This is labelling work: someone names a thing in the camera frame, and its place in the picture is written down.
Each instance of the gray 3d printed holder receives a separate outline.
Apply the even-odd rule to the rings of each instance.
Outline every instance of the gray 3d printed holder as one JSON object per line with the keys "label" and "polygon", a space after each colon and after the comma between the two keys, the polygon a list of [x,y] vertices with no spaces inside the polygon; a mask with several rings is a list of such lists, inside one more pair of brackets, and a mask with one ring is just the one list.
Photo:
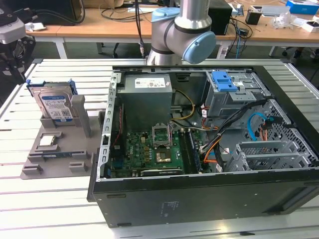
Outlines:
{"label": "gray 3d printed holder", "polygon": [[71,104],[79,117],[63,125],[56,125],[52,119],[40,119],[42,126],[22,169],[21,179],[90,176],[101,142],[103,119],[89,118],[84,102],[84,96],[73,95]]}

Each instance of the power supply label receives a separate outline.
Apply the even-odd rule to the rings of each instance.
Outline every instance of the power supply label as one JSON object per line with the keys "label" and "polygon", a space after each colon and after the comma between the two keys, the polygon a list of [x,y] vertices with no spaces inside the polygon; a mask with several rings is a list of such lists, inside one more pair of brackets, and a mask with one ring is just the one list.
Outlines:
{"label": "power supply label", "polygon": [[137,78],[135,88],[165,88],[164,78]]}

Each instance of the slotted aluminum surface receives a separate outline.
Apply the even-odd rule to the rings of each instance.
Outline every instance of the slotted aluminum surface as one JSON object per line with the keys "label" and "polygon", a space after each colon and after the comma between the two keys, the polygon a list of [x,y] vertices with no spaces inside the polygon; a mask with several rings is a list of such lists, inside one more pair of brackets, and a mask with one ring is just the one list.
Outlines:
{"label": "slotted aluminum surface", "polygon": [[[50,81],[72,78],[79,93],[85,95],[85,108],[93,116],[106,107],[112,66],[143,64],[142,60],[44,60],[32,65],[27,75],[30,73],[29,78],[41,77]],[[296,81],[300,78],[279,60],[209,60],[204,64],[258,64],[265,66],[279,81]],[[293,99],[316,99],[308,89],[301,94],[290,92]],[[106,239],[207,239],[236,238],[240,237],[239,232],[255,233],[255,236],[249,236],[250,239],[305,239],[319,235],[319,197],[285,216],[240,218],[238,215],[238,219],[232,220],[111,230],[97,204],[86,201],[89,177],[19,179],[23,163],[40,128],[41,116],[41,111],[25,86],[15,89],[0,109],[0,116],[1,239],[87,239],[92,236]],[[310,116],[311,119],[316,119],[316,115]]]}

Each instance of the black box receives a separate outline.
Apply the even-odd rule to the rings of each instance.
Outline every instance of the black box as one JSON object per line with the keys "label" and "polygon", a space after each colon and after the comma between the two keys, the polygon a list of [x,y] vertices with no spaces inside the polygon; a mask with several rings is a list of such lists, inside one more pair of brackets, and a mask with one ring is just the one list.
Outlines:
{"label": "black box", "polygon": [[[72,20],[77,20],[81,15],[79,0],[3,0],[3,3],[12,11],[27,7],[31,10],[45,9],[58,12]],[[48,14],[40,14],[34,22],[42,22],[45,25],[74,25]]]}
{"label": "black box", "polygon": [[257,25],[260,16],[261,16],[261,12],[248,11],[245,22],[249,25]]}
{"label": "black box", "polygon": [[225,0],[211,0],[208,15],[212,19],[211,31],[215,35],[226,35],[232,8]]}

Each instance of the floor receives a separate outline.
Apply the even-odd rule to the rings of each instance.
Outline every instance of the floor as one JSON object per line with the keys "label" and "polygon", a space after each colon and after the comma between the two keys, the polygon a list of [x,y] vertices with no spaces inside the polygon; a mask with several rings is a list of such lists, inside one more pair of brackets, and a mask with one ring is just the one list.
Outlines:
{"label": "floor", "polygon": [[[82,58],[82,59],[97,59],[97,58],[112,58],[113,48],[115,44],[106,43],[104,45],[103,54],[97,53],[97,47],[95,43],[67,43],[66,47],[68,50],[69,58]],[[270,47],[262,46],[247,46],[243,51],[241,58],[246,59],[270,59],[268,53]],[[146,50],[150,50],[150,45],[146,46]],[[210,58],[216,58],[218,48],[214,50]],[[293,54],[295,48],[288,51],[288,58]],[[278,48],[274,58],[283,58],[283,49]],[[138,44],[121,43],[117,49],[117,55],[119,58],[140,58],[140,49]],[[48,42],[37,42],[33,58],[46,58],[46,59],[59,59],[59,55],[54,43]],[[229,54],[227,58],[235,58],[235,54]],[[319,67],[319,62],[313,62],[310,57],[310,50],[305,49],[302,57],[299,59],[297,69],[307,78],[310,79],[316,68]],[[313,84],[319,86],[319,73],[314,77]],[[0,105],[9,96],[11,90],[15,87],[15,84],[10,81],[3,81],[0,87]]]}

